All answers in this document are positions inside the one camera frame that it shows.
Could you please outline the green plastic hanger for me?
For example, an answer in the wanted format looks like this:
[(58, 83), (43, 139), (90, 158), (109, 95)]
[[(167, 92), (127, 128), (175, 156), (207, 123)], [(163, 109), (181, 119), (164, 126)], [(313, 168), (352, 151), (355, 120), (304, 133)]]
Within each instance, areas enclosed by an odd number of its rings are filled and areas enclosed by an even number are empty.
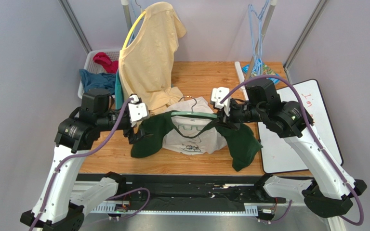
[(179, 130), (186, 131), (201, 131), (217, 118), (203, 97), (183, 96), (169, 106), (166, 112), (171, 113), (169, 119)]

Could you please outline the green and white t-shirt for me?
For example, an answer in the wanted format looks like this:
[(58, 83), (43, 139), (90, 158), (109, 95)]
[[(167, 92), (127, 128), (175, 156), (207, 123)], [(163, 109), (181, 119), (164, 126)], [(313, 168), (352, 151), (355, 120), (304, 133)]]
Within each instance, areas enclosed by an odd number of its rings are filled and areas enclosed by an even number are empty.
[(254, 160), (262, 145), (252, 129), (242, 124), (239, 129), (220, 126), (213, 118), (175, 115), (176, 112), (213, 114), (203, 97), (180, 101), (163, 113), (153, 115), (140, 124), (149, 136), (135, 143), (131, 157), (145, 158), (161, 149), (186, 155), (212, 154), (228, 147), (232, 168), (241, 171)]

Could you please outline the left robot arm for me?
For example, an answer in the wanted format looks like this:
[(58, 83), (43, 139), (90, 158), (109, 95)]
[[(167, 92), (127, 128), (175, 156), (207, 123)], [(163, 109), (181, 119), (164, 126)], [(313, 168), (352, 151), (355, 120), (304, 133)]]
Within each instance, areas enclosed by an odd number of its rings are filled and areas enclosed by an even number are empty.
[(30, 230), (77, 231), (85, 217), (103, 201), (125, 197), (126, 178), (108, 172), (98, 183), (72, 196), (72, 190), (84, 160), (103, 148), (93, 143), (107, 131), (115, 131), (134, 144), (145, 137), (136, 124), (149, 118), (147, 105), (136, 94), (131, 95), (120, 109), (113, 109), (114, 98), (106, 89), (91, 89), (82, 96), (81, 106), (60, 123), (55, 137), (54, 156), (49, 175), (36, 205), (24, 212), (20, 221)]

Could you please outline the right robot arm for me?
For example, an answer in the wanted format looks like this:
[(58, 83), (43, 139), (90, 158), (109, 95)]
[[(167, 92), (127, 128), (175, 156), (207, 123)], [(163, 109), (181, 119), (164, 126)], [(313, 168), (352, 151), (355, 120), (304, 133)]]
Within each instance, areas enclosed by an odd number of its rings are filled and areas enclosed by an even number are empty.
[(272, 198), (303, 202), (322, 218), (344, 218), (357, 205), (363, 219), (359, 197), (366, 183), (350, 176), (334, 159), (301, 99), (281, 100), (273, 78), (264, 75), (240, 83), (248, 96), (241, 103), (231, 97), (233, 90), (228, 88), (211, 92), (211, 104), (217, 109), (221, 125), (239, 128), (243, 123), (263, 123), (298, 154), (313, 175), (311, 180), (293, 180), (265, 174), (259, 180), (259, 190)]

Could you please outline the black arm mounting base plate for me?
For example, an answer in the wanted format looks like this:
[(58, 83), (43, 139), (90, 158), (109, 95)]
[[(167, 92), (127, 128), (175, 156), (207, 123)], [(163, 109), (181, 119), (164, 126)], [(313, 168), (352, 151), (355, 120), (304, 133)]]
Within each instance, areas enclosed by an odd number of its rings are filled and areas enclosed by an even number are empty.
[(284, 205), (256, 186), (258, 176), (124, 175), (117, 190), (132, 209), (236, 212), (245, 203)]

